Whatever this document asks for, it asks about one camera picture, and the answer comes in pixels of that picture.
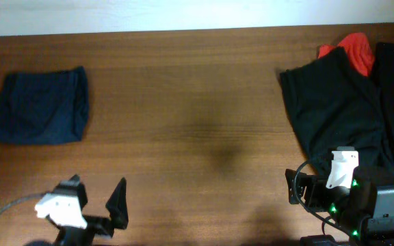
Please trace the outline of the navy blue shorts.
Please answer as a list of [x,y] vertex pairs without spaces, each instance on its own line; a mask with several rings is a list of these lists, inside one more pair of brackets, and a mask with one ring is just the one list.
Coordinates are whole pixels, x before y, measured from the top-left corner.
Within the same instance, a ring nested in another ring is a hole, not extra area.
[[0,91],[0,143],[58,145],[81,141],[89,118],[84,67],[14,72]]

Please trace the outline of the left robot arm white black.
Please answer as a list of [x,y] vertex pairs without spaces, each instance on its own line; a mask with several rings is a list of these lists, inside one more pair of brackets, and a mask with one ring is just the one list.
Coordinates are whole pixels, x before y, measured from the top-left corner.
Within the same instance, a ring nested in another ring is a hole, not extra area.
[[83,214],[88,197],[78,175],[60,182],[35,205],[37,217],[59,230],[56,239],[34,240],[27,246],[88,246],[97,236],[111,238],[115,230],[125,230],[129,223],[126,190],[127,181],[122,178],[105,204],[109,216],[101,217]]

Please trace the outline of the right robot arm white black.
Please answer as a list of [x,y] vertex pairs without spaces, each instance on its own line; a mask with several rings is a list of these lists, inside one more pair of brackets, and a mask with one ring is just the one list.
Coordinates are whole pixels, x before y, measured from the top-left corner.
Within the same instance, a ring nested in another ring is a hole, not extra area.
[[350,186],[326,188],[323,176],[287,169],[289,203],[346,234],[343,245],[394,245],[394,176],[381,167],[356,167]]

